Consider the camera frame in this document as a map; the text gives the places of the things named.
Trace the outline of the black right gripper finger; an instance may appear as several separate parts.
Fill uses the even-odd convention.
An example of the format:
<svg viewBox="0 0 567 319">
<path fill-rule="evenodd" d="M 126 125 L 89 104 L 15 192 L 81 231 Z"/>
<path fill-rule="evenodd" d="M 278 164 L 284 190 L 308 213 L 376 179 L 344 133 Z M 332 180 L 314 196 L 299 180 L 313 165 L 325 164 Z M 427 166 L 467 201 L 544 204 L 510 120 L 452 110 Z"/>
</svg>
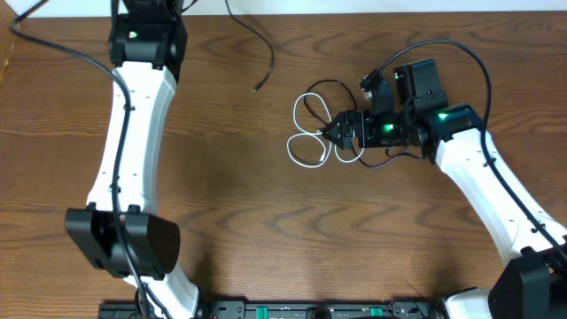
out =
<svg viewBox="0 0 567 319">
<path fill-rule="evenodd" d="M 338 128 L 324 129 L 322 136 L 341 150 L 351 150 L 353 148 L 352 139 L 354 138 L 354 132 L 352 130 L 343 131 Z"/>
<path fill-rule="evenodd" d="M 343 133 L 353 133 L 355 131 L 356 118 L 356 111 L 340 112 L 329 124 L 321 129 L 321 132 L 328 132 L 333 128 L 339 128 Z"/>
</svg>

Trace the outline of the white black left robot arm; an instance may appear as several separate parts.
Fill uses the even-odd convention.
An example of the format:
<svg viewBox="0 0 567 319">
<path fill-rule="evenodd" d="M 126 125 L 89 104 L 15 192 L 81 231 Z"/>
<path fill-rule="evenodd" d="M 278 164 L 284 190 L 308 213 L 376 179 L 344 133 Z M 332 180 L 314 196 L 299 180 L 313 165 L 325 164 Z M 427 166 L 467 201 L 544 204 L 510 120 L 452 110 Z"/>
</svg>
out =
<svg viewBox="0 0 567 319">
<path fill-rule="evenodd" d="M 179 227 L 158 216 L 156 176 L 168 108 L 184 59 L 183 2 L 127 1 L 109 36 L 113 106 L 97 179 L 66 232 L 93 268 L 135 286 L 136 305 L 104 318 L 193 318 L 198 287 L 178 263 Z"/>
</svg>

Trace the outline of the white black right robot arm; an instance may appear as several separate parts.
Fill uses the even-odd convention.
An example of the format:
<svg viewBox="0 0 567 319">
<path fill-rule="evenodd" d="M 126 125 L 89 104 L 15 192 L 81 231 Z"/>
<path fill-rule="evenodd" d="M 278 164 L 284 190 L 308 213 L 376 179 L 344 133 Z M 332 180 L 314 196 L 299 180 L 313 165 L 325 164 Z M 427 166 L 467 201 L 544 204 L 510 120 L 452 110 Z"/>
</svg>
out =
<svg viewBox="0 0 567 319">
<path fill-rule="evenodd" d="M 361 80 L 371 111 L 339 113 L 322 136 L 340 149 L 417 146 L 464 194 L 488 230 L 504 270 L 490 289 L 445 297 L 441 318 L 564 318 L 566 228 L 509 169 L 469 105 L 450 105 L 435 69 L 394 70 L 397 94 L 380 75 Z M 404 108 L 396 113 L 393 100 Z"/>
</svg>

